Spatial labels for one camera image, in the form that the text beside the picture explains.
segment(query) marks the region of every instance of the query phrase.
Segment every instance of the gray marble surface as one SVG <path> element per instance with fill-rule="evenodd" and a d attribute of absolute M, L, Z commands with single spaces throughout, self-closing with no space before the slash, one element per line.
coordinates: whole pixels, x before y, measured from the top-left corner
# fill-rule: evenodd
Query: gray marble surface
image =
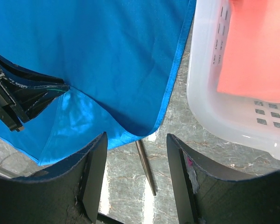
<path fill-rule="evenodd" d="M 108 152 L 99 211 L 125 224 L 177 224 L 166 135 L 175 134 L 189 146 L 228 167 L 253 175 L 280 169 L 269 153 L 224 141 L 207 132 L 192 115 L 186 98 L 191 34 L 182 57 L 163 124 L 143 141 L 157 186 L 154 197 L 135 143 Z M 0 166 L 18 175 L 42 169 L 0 140 Z"/>

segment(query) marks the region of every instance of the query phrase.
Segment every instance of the gray countertop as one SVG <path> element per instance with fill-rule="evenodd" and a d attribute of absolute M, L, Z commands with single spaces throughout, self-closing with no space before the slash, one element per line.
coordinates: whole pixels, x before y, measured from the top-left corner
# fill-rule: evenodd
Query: gray countertop
<path fill-rule="evenodd" d="M 191 33 L 163 124 L 143 140 L 157 196 L 153 196 L 146 180 L 135 143 L 108 152 L 99 211 L 125 224 L 178 223 L 167 158 L 167 133 L 175 134 L 193 149 L 242 172 L 262 175 L 280 169 L 280 161 L 269 153 L 219 139 L 196 121 L 186 97 L 190 41 Z M 44 168 L 1 140 L 0 167 L 25 176 Z"/>

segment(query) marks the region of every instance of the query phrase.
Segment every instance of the orange cloth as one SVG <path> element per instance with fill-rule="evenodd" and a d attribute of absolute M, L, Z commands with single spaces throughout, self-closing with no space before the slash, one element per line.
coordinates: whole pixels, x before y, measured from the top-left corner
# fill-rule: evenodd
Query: orange cloth
<path fill-rule="evenodd" d="M 280 0 L 230 0 L 217 91 L 280 103 Z"/>

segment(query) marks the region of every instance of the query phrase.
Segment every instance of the blue cloth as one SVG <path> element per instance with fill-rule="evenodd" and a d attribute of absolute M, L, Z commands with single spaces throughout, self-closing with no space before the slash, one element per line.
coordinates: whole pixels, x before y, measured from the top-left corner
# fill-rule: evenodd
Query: blue cloth
<path fill-rule="evenodd" d="M 196 0 L 0 0 L 0 55 L 70 90 L 25 130 L 0 137 L 39 165 L 100 133 L 108 149 L 160 126 Z"/>

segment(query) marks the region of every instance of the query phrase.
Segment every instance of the plastic bin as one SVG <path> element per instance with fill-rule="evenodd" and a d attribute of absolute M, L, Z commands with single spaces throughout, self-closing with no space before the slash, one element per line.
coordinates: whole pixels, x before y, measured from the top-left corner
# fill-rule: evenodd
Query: plastic bin
<path fill-rule="evenodd" d="M 228 0 L 197 0 L 188 103 L 198 122 L 213 135 L 280 160 L 280 104 L 217 92 L 231 13 Z"/>

